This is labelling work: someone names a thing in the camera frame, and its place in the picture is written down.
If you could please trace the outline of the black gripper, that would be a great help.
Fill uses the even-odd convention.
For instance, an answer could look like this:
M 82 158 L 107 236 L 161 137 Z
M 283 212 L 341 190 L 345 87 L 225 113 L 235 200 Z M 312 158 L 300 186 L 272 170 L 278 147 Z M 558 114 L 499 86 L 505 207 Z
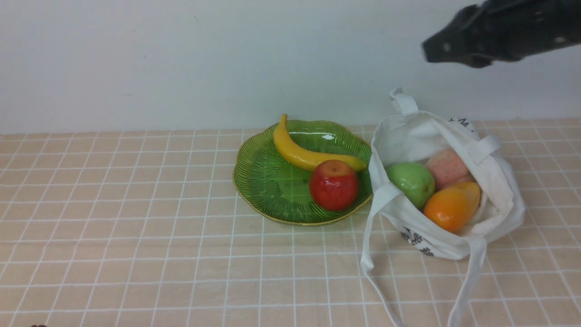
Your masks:
M 487 0 L 459 10 L 423 42 L 429 63 L 481 69 L 579 45 L 578 0 Z

